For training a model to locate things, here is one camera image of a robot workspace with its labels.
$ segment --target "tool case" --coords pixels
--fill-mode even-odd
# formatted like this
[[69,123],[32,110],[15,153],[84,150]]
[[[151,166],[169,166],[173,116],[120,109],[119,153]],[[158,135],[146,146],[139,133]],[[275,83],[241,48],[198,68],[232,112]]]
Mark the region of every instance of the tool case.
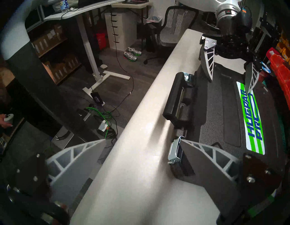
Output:
[[239,160],[252,154],[284,174],[285,154],[277,112],[270,91],[260,82],[247,95],[245,75],[214,65],[209,82],[203,69],[176,74],[163,116],[176,131],[168,155],[174,176],[199,184],[181,139],[220,148]]

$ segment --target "green and white sticker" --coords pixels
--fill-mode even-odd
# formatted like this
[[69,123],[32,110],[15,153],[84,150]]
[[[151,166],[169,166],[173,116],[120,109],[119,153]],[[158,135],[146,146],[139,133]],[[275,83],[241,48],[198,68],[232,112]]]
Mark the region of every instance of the green and white sticker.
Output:
[[246,94],[244,84],[237,82],[244,116],[246,147],[248,150],[265,154],[264,135],[260,113],[253,90]]

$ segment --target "white filing cabinet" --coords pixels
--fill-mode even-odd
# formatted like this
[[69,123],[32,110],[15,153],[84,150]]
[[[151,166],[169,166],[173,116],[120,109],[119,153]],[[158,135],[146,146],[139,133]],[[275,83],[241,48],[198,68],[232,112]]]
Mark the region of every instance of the white filing cabinet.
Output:
[[137,20],[132,12],[114,12],[112,16],[111,13],[106,13],[105,19],[110,48],[116,49],[117,46],[118,50],[125,51],[137,40]]

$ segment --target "human hand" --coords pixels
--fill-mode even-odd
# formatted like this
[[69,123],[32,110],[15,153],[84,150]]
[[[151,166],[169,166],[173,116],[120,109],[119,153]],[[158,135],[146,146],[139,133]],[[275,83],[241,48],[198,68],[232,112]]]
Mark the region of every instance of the human hand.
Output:
[[5,122],[4,118],[6,118],[6,115],[5,114],[0,114],[0,125],[1,125],[1,127],[3,127],[4,129],[6,129],[8,127],[11,127],[12,124]]

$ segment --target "white wall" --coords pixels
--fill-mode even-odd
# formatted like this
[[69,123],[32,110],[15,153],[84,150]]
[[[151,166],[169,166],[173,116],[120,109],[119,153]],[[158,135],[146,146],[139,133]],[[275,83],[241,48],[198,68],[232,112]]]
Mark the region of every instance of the white wall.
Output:
[[163,24],[167,8],[169,6],[174,6],[175,0],[149,0],[149,1],[153,2],[153,6],[151,6],[151,8],[149,9],[149,16],[162,16],[162,24]]

